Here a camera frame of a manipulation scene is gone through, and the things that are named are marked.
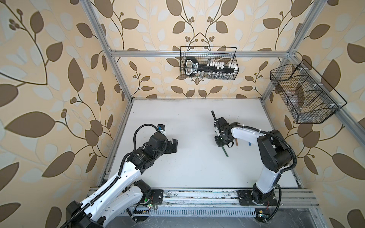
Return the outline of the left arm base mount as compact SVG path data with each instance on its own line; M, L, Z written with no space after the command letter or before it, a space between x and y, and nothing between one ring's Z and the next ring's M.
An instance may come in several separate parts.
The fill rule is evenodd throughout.
M147 194L143 194L142 199L130 206L126 211L129 217L134 222L145 221L152 213L153 210L157 210L158 205L163 202L162 189L152 189Z

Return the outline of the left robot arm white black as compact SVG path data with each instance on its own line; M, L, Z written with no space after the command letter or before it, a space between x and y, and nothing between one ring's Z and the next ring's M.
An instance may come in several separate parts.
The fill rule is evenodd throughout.
M122 212L150 199L151 188L139 177L164 154L177 152L178 140L154 133L148 142L125 155L121 166L105 184L82 202L66 208L63 228L105 228Z

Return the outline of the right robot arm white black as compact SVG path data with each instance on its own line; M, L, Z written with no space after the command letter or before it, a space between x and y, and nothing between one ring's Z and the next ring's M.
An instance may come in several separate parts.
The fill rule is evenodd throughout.
M228 123L224 117L214 118L216 144L219 147L232 147L236 139L256 144L259 149L263 169L252 188L252 197L256 203L273 192L281 176L293 170L297 157L292 147L278 130L263 131L239 122Z

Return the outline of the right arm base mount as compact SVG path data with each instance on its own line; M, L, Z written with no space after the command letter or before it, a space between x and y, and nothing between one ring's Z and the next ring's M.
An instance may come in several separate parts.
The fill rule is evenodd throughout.
M269 193L261 193L259 190L237 191L240 206L262 206L255 209L255 220L258 223L268 223L276 215L282 200L282 189L278 188L279 194L275 195L275 189Z

